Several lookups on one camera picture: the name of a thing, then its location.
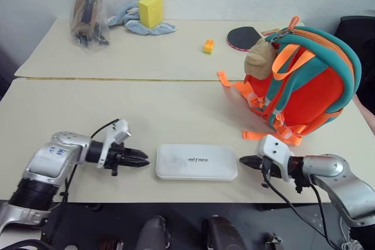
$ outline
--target orange backpack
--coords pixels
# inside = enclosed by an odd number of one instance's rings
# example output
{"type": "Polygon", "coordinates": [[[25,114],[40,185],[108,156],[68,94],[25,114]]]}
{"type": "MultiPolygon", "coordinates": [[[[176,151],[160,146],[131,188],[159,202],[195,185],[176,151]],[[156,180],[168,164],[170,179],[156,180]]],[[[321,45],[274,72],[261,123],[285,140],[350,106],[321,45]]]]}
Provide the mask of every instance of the orange backpack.
{"type": "MultiPolygon", "coordinates": [[[[221,83],[236,88],[250,109],[263,117],[275,136],[299,145],[302,136],[334,120],[357,91],[361,64],[343,41],[321,30],[295,26],[267,38],[277,50],[272,74],[263,80],[246,75],[232,84],[223,71],[221,83]]],[[[243,131],[244,139],[261,139],[265,133],[243,131]]]]}

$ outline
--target orange toy brick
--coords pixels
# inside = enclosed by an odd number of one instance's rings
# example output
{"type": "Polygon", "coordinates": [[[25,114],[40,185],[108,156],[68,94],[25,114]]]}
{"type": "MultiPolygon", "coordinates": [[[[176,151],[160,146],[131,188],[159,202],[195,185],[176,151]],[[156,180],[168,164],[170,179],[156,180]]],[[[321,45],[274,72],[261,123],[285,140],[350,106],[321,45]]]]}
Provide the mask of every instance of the orange toy brick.
{"type": "Polygon", "coordinates": [[[204,54],[211,54],[214,44],[215,44],[215,40],[207,40],[206,44],[203,47],[204,54]]]}

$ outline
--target floor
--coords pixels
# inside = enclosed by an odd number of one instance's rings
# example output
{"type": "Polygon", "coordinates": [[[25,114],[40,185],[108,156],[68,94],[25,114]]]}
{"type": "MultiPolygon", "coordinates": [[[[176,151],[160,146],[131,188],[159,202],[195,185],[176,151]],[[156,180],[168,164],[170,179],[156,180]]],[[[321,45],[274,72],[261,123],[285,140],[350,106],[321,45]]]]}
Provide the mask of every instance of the floor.
{"type": "MultiPolygon", "coordinates": [[[[324,204],[331,240],[342,243],[338,214],[331,204],[324,204]]],[[[156,215],[168,219],[172,235],[171,249],[204,249],[200,226],[212,215],[229,219],[238,229],[247,249],[265,249],[264,236],[275,233],[285,250],[331,249],[323,237],[301,221],[285,204],[226,203],[145,203],[145,204],[74,204],[68,203],[64,219],[55,236],[56,250],[75,245],[79,250],[99,249],[103,239],[119,238],[124,250],[134,249],[143,224],[156,215]]],[[[317,205],[299,206],[310,222],[322,230],[317,205]]],[[[53,216],[44,227],[49,233],[53,216]]]]}

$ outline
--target yellow sponge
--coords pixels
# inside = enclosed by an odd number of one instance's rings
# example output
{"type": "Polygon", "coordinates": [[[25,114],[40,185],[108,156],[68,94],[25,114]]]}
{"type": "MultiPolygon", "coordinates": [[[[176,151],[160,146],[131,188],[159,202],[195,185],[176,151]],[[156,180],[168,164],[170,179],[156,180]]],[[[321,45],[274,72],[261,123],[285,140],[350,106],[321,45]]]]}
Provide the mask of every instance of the yellow sponge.
{"type": "Polygon", "coordinates": [[[138,1],[141,24],[153,29],[163,20],[163,0],[138,1]]]}

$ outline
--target white power bank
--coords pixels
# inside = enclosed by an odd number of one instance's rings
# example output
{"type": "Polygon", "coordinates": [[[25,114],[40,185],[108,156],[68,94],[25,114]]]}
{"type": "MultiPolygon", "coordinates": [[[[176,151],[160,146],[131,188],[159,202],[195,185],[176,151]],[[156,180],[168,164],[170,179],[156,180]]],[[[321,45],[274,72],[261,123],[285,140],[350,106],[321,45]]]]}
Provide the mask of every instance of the white power bank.
{"type": "Polygon", "coordinates": [[[230,181],[237,177],[237,159],[229,146],[164,144],[156,174],[164,180],[230,181]]]}

